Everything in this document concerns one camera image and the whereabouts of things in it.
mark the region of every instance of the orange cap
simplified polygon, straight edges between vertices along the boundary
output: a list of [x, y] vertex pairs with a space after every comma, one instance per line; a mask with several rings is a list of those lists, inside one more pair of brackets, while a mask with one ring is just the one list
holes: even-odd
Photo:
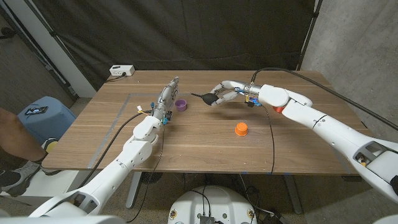
[[245, 136], [248, 133], [248, 126], [243, 122], [238, 123], [235, 128], [235, 133], [238, 136]]
[[275, 110], [276, 112], [278, 112], [278, 113], [282, 113], [282, 111], [285, 109], [284, 106], [281, 106], [281, 107], [275, 107], [275, 106], [273, 106], [273, 108], [274, 108], [274, 110]]

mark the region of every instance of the robot finger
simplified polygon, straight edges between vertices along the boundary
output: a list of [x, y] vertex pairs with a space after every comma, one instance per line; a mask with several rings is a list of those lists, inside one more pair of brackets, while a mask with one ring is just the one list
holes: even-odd
[[233, 100], [237, 97], [237, 95], [238, 95], [238, 93], [235, 91], [229, 92], [229, 93], [223, 95], [220, 99], [214, 101], [211, 105], [212, 106], [219, 105], [224, 101]]

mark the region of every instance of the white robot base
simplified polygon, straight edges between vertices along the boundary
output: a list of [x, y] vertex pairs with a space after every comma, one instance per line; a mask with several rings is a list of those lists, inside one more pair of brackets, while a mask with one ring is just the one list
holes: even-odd
[[252, 205], [242, 195], [217, 185], [206, 186], [204, 193], [203, 188], [197, 187], [178, 198], [170, 209], [167, 223], [257, 224]]

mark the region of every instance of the purple cup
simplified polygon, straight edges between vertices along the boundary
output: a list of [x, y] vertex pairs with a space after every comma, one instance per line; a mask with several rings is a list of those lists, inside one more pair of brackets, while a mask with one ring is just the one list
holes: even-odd
[[183, 99], [179, 99], [175, 102], [175, 106], [178, 111], [185, 111], [185, 109], [187, 109], [187, 102]]

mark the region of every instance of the table leg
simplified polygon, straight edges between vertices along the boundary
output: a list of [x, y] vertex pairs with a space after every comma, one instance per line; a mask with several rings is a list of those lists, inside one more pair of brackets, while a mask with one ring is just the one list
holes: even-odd
[[290, 200], [293, 204], [293, 209], [296, 214], [303, 213], [303, 208], [301, 206], [299, 193], [297, 192], [296, 182], [294, 181], [294, 177], [292, 175], [284, 175], [285, 185], [287, 187], [287, 191], [289, 192]]
[[141, 178], [142, 172], [134, 172], [134, 175], [131, 180], [131, 185], [130, 185], [130, 191], [129, 195], [127, 196], [126, 200], [126, 208], [130, 209], [134, 205], [134, 202], [136, 200], [138, 188], [140, 185], [140, 178]]

